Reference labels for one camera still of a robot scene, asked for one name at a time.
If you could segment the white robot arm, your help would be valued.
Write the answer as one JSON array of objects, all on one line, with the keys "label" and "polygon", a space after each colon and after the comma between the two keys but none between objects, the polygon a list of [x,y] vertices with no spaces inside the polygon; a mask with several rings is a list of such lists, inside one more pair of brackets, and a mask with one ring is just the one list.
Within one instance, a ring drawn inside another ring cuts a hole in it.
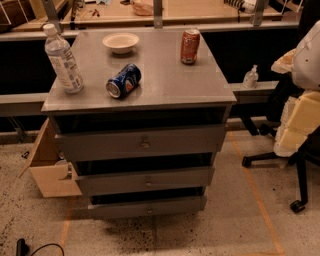
[{"label": "white robot arm", "polygon": [[320,125],[320,21],[271,70],[290,72],[293,83],[304,89],[301,96],[286,101],[275,136],[274,153],[290,157]]}]

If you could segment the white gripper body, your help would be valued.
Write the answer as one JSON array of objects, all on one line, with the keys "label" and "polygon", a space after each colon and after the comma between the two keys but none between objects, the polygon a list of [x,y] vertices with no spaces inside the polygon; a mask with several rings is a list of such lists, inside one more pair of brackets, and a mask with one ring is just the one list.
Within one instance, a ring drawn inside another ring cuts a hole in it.
[{"label": "white gripper body", "polygon": [[292,75],[293,83],[304,89],[298,98],[290,96],[281,114],[273,151],[290,157],[320,125],[320,56],[318,50],[293,49],[271,66],[276,73]]}]

